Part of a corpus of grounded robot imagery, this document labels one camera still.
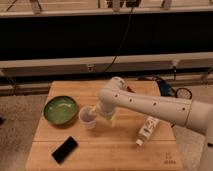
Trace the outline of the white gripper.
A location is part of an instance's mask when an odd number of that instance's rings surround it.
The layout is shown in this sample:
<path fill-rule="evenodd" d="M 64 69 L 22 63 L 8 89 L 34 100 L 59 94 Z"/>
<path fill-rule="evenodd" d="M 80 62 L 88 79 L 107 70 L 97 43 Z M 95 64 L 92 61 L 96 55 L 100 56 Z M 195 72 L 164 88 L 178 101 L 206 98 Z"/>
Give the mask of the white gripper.
<path fill-rule="evenodd" d="M 105 108 L 102 108 L 100 106 L 92 107 L 89 114 L 97 115 L 96 113 L 98 113 L 99 115 L 101 115 L 106 119 L 110 119 L 109 124 L 111 128 L 114 128 L 116 126 L 116 117 L 113 117 L 115 114 L 115 110 L 107 111 Z"/>

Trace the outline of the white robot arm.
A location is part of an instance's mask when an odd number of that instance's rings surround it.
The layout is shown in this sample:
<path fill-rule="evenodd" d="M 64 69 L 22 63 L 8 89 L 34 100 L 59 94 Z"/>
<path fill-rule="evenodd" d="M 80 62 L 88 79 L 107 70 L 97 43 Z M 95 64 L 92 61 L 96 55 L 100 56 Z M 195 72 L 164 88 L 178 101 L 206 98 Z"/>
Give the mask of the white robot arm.
<path fill-rule="evenodd" d="M 116 107 L 143 113 L 204 135 L 198 171 L 213 171 L 213 104 L 132 93 L 121 77 L 113 77 L 98 92 L 93 112 L 111 120 Z"/>

